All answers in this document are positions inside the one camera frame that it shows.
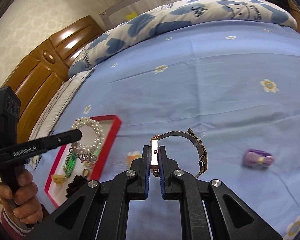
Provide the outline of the person's left hand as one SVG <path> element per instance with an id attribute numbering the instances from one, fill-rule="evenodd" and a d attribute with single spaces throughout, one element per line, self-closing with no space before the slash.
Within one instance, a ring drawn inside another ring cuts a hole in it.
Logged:
<path id="1" fill-rule="evenodd" d="M 0 200 L 8 217 L 18 226 L 33 225 L 43 219 L 42 206 L 36 196 L 38 188 L 28 170 L 17 178 L 19 189 L 16 193 L 0 182 Z"/>

